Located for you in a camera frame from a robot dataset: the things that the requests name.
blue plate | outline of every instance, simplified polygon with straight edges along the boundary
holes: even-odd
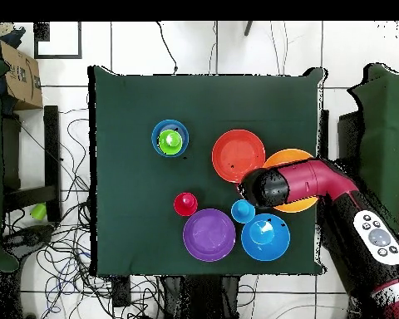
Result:
[[[276,215],[259,214],[246,223],[241,233],[245,252],[258,261],[273,261],[287,251],[290,234],[287,224]]]
[[[177,132],[179,132],[180,137],[182,137],[182,149],[179,151],[179,153],[176,153],[175,155],[166,155],[159,148],[158,137],[164,130],[177,130]],[[154,149],[159,155],[171,158],[179,156],[185,152],[186,148],[188,147],[188,143],[190,142],[190,135],[188,134],[186,127],[184,127],[181,122],[176,120],[163,120],[152,130],[151,140]]]

green cup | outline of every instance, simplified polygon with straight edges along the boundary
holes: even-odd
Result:
[[[31,211],[31,216],[36,220],[43,220],[46,216],[46,204],[40,203],[36,205]]]
[[[158,146],[167,155],[175,155],[182,149],[182,137],[174,130],[164,130],[158,137]]]

red plate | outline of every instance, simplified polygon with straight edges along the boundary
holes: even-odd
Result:
[[[214,169],[226,181],[240,182],[249,171],[263,167],[264,146],[247,130],[231,130],[221,135],[211,154]]]

dark green tablecloth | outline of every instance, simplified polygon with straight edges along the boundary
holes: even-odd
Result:
[[[307,76],[116,76],[94,68],[96,81],[98,275],[320,273],[314,262],[315,208],[283,218],[291,232],[288,251],[261,263],[236,244],[224,259],[204,263],[182,240],[187,218],[173,209],[175,196],[191,192],[199,209],[230,216],[239,199],[211,163],[215,141],[246,129],[264,143],[266,156],[285,148],[315,154],[317,86],[322,69]],[[151,144],[164,119],[181,121],[190,143],[178,158],[165,158]]]

white tile floor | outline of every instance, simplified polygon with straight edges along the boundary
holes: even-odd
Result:
[[[24,26],[27,33],[22,38],[19,49],[33,56],[32,23],[15,23]],[[337,158],[337,118],[357,109],[354,99],[347,88],[362,80],[363,67],[372,62],[383,62],[399,71],[399,28],[395,22],[273,22],[273,37],[278,64],[272,44],[269,22],[253,23],[248,37],[244,36],[246,21],[220,21],[218,45],[215,42],[214,22],[162,22],[165,40],[179,67],[178,73],[207,74],[216,73],[252,73],[277,75],[284,73],[300,76],[308,68],[323,66],[328,70],[324,82],[323,106],[330,111],[330,159]],[[172,73],[174,63],[170,59],[160,37],[160,29],[154,22],[83,22],[82,23],[82,59],[40,59],[40,76],[44,105],[58,105],[66,112],[86,108],[87,74],[89,65],[103,65],[119,74]],[[76,50],[76,24],[51,24],[51,40],[39,44],[39,54],[64,55]],[[284,45],[288,43],[286,60]],[[20,113],[24,127],[43,143],[42,111],[31,110]],[[83,149],[67,133],[68,125],[76,119],[88,119],[88,111],[73,111],[60,114],[62,143],[73,153],[76,165],[83,157]],[[71,124],[70,132],[85,148],[88,148],[88,125],[81,120]],[[62,148],[63,165],[70,171],[72,160]],[[24,132],[21,132],[20,177],[22,187],[35,187],[44,184],[43,152]],[[78,174],[90,184],[89,158],[83,160]],[[71,185],[71,178],[62,171],[62,197]],[[86,193],[78,194],[79,200],[86,199]],[[64,202],[64,211],[77,202],[77,194],[71,192]],[[16,219],[20,211],[11,215]],[[25,227],[35,223],[27,215],[19,225]],[[76,223],[76,216],[65,219],[63,228]],[[84,244],[89,245],[88,237]],[[44,253],[39,255],[40,264],[48,271],[54,269]],[[321,262],[328,268],[319,277],[310,276],[260,276],[257,285],[255,304],[240,307],[241,319],[344,319],[347,296],[328,251],[321,249]],[[44,289],[50,274],[37,263],[33,254],[25,264],[22,275],[22,304],[25,312],[34,312],[41,316],[47,309]],[[253,285],[255,276],[242,277],[242,284]],[[133,277],[133,282],[142,282],[142,277]],[[56,286],[49,282],[47,289]],[[145,284],[134,289],[140,298]],[[252,294],[247,287],[241,287],[239,305],[250,301]],[[76,305],[77,294],[63,296],[57,305],[65,311],[50,314],[47,319],[67,319]],[[150,303],[148,310],[154,315],[156,305]],[[83,300],[71,319],[111,319],[101,309],[100,303],[93,297]]]

